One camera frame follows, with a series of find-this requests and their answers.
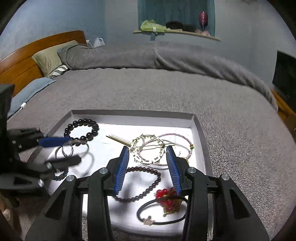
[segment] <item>wooden nightstand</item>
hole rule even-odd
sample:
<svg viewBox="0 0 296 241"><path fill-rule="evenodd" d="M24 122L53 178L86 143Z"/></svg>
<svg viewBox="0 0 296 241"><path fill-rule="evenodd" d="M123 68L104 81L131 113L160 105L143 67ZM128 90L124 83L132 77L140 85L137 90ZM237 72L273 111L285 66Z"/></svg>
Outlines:
<svg viewBox="0 0 296 241"><path fill-rule="evenodd" d="M276 98L276 103L279 106L278 115L283 120L296 141L296 113L286 104L286 102L275 90L271 89L271 91Z"/></svg>

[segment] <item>window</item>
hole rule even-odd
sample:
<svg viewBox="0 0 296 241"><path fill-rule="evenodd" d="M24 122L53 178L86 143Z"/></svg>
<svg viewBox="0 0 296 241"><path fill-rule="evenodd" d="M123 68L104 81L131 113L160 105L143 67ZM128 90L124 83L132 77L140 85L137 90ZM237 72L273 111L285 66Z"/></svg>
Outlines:
<svg viewBox="0 0 296 241"><path fill-rule="evenodd" d="M138 0L139 29L144 20L154 20L164 25L169 21L178 21L201 30L199 14L208 14L208 30L215 36L214 0Z"/></svg>

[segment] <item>black cord bracelet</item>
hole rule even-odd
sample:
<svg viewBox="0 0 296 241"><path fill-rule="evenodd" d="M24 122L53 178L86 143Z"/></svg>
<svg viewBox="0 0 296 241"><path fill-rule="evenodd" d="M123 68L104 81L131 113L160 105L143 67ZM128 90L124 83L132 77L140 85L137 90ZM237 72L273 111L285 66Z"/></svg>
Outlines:
<svg viewBox="0 0 296 241"><path fill-rule="evenodd" d="M80 138L70 137L71 131L78 126L89 126L92 127L91 132L88 132L86 136L81 136ZM68 127L65 128L64 137L70 137L71 140L81 140L84 142L92 141L95 136L98 135L99 125L96 121L91 119L79 119L73 121L72 124L69 124ZM76 143L75 146L85 145L84 143Z"/></svg>
<svg viewBox="0 0 296 241"><path fill-rule="evenodd" d="M129 167L128 169L126 169L126 173L128 172L134 172L134 171L139 171L139 172L149 172L151 174L157 175L157 179L154 181L154 183L151 184L151 186L149 186L144 192L142 192L141 194L139 194L138 196L132 197L132 198L120 198L118 196L114 197L114 199L116 201L119 202L135 202L138 201L139 199L145 197L148 193L150 193L150 191L153 190L153 188L155 188L161 181L161 173L158 172L157 170L153 170L152 168L146 168L146 167Z"/></svg>
<svg viewBox="0 0 296 241"><path fill-rule="evenodd" d="M180 200L183 200L185 201L186 203L188 203L187 199L184 198L184 197L181 197L181 196L167 196L167 197L161 197L161 198L157 198L157 199L154 199L154 200L151 200L149 202L146 202L145 204L143 204L137 211L137 218L139 219L140 222L146 224L146 225L166 225L166 224L172 224L172 223L177 223L177 222L180 222L182 220L185 219L186 217L186 213L184 214L184 216L182 218L179 218L179 219L176 219L176 220L173 220L173 221L168 221L168 222L155 222L153 220L151 220L151 216L149 216L147 219L145 218L140 218L140 214L141 212L143 211L143 209L145 207L147 207L148 205L152 204L152 203L155 203L155 202L159 202L159 201L164 201L164 200L168 200L168 199L180 199Z"/></svg>

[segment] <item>beige pillow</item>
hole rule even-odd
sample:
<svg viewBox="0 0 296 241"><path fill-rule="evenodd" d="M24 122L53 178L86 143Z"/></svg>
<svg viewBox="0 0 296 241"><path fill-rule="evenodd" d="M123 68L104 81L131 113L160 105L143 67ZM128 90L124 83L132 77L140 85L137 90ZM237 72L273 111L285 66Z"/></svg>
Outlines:
<svg viewBox="0 0 296 241"><path fill-rule="evenodd" d="M77 41L72 40L70 42L55 45L47 49L43 49L32 56L32 59L38 64L42 73L45 77L51 78L51 73L56 70L58 67L63 65L61 62L57 50L68 46L78 44Z"/></svg>

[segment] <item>striped pillow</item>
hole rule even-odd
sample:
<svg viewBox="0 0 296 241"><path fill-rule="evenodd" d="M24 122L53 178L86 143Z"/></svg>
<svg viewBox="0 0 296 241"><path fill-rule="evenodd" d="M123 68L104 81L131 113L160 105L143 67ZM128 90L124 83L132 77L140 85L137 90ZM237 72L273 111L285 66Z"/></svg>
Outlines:
<svg viewBox="0 0 296 241"><path fill-rule="evenodd" d="M68 67L65 64L61 65L60 67L58 67L56 70L54 70L49 74L49 78L60 76L63 73L65 73L67 70L68 70Z"/></svg>

